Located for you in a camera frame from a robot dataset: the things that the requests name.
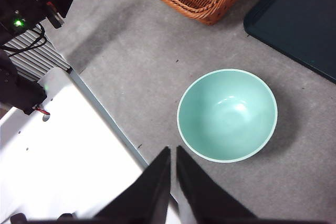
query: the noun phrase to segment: green led light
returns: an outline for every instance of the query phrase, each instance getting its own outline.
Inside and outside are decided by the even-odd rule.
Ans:
[[[16,27],[23,27],[25,25],[24,21],[21,19],[14,20],[14,26]]]

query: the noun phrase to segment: white metal plate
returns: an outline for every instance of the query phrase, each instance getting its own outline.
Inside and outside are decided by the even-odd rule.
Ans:
[[[53,68],[39,83],[48,121],[16,108],[0,120],[0,222],[16,212],[90,218],[142,173],[67,73]],[[171,208],[168,222],[179,223]]]

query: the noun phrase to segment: bowl rim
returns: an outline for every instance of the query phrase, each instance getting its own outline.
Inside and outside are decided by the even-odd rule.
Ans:
[[[182,130],[181,130],[181,127],[180,127],[180,119],[179,119],[179,114],[180,114],[180,108],[181,108],[181,104],[184,100],[184,97],[186,96],[186,94],[189,92],[189,90],[196,84],[198,83],[199,81],[201,81],[202,79],[206,78],[207,76],[210,76],[212,74],[215,74],[215,73],[218,73],[218,72],[241,72],[241,73],[245,73],[247,75],[250,75],[252,76],[253,78],[255,78],[256,80],[258,80],[261,84],[264,85],[264,87],[266,88],[266,90],[269,92],[270,96],[271,96],[271,99],[273,100],[273,103],[274,103],[274,109],[275,109],[275,115],[274,115],[274,121],[273,121],[273,126],[271,128],[271,131],[269,133],[269,135],[267,136],[267,138],[265,139],[265,141],[257,148],[255,149],[253,152],[243,156],[243,157],[240,157],[240,158],[236,158],[236,159],[215,159],[215,158],[210,158],[210,157],[207,157],[201,153],[199,153],[198,151],[196,151],[194,148],[192,148],[192,146],[187,142],[187,140],[184,138],[183,136],[183,133],[182,133]],[[180,102],[178,104],[178,108],[177,108],[177,127],[178,127],[178,132],[180,133],[180,136],[183,140],[183,142],[188,146],[189,149],[191,149],[195,154],[197,154],[198,156],[206,159],[206,160],[209,160],[209,161],[213,161],[213,162],[217,162],[217,163],[233,163],[233,162],[237,162],[237,161],[242,161],[242,160],[245,160],[249,157],[252,157],[253,155],[255,155],[256,153],[258,153],[262,148],[264,148],[264,146],[268,143],[268,141],[270,140],[270,138],[272,137],[273,133],[274,133],[274,130],[276,128],[276,125],[277,125],[277,121],[278,121],[278,107],[277,107],[277,101],[274,97],[274,94],[273,92],[271,91],[271,89],[269,88],[269,86],[263,81],[261,80],[259,77],[257,77],[255,74],[253,73],[250,73],[248,71],[245,71],[245,70],[241,70],[241,69],[234,69],[234,68],[227,68],[227,69],[219,69],[219,70],[215,70],[215,71],[212,71],[212,72],[209,72],[201,77],[199,77],[197,80],[195,80],[187,89],[186,91],[184,92],[184,94],[182,95],[181,99],[180,99]]]

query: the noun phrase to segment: mint green bowl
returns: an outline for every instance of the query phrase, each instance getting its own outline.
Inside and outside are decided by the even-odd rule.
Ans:
[[[231,163],[260,151],[277,124],[277,103],[257,76],[222,69],[196,80],[178,105],[177,125],[185,144],[197,155]]]

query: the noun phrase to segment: black cable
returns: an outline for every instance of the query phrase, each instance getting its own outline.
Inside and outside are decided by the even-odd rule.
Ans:
[[[12,57],[12,56],[20,54],[22,52],[26,52],[26,51],[29,51],[29,50],[32,50],[32,49],[35,49],[35,48],[38,48],[38,47],[41,47],[41,46],[45,45],[48,42],[48,40],[45,36],[46,31],[40,23],[37,23],[37,24],[40,26],[41,32],[39,33],[38,31],[35,31],[34,29],[30,29],[30,31],[36,33],[38,35],[38,37],[28,47],[22,48],[22,49],[17,49],[17,48],[12,48],[12,47],[7,47],[7,46],[0,46],[0,49],[14,52],[13,54],[8,56],[8,57]],[[42,39],[44,39],[44,42],[34,46],[35,44],[39,43]]]

